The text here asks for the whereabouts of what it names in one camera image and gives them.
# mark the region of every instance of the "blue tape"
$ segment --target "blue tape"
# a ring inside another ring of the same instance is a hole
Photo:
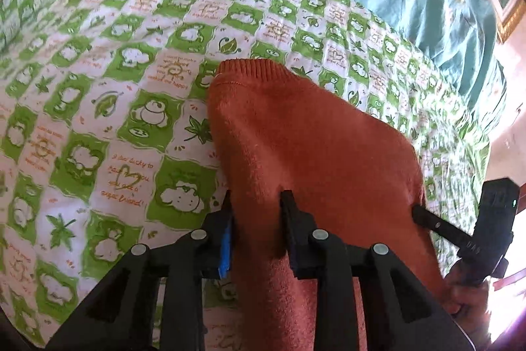
[[[221,262],[219,264],[219,277],[225,278],[227,272],[230,271],[230,245],[232,243],[232,221],[228,222],[228,226],[223,234],[221,240]]]

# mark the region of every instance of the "bed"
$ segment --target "bed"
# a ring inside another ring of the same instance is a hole
[[[428,209],[474,226],[506,93],[489,0],[1,4],[0,305],[36,345],[133,244],[218,208],[206,94],[228,58],[274,58],[398,129]],[[454,248],[433,244],[445,272]],[[232,284],[204,296],[208,345],[238,349]]]

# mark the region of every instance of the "ribbed neckline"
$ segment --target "ribbed neckline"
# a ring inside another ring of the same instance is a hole
[[[217,73],[235,72],[261,82],[288,81],[301,77],[288,71],[285,66],[270,59],[232,59],[222,61]]]

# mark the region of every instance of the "human hand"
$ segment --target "human hand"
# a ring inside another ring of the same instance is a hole
[[[477,350],[486,349],[491,343],[488,332],[491,316],[488,311],[489,282],[485,281],[478,287],[463,286],[465,276],[466,265],[460,260],[445,276],[444,280],[450,287],[442,306],[451,315],[456,315],[455,321]]]

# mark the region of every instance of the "screw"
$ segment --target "screw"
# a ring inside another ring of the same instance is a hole
[[[386,255],[389,253],[389,247],[387,247],[385,244],[382,244],[381,242],[375,244],[372,249],[378,255]]]
[[[204,229],[196,229],[190,234],[194,240],[203,240],[206,238],[206,231]]]
[[[312,237],[314,237],[316,240],[326,240],[329,238],[329,233],[324,229],[315,229],[312,231]]]
[[[146,246],[144,244],[136,244],[131,248],[131,253],[134,256],[143,255],[146,252]]]

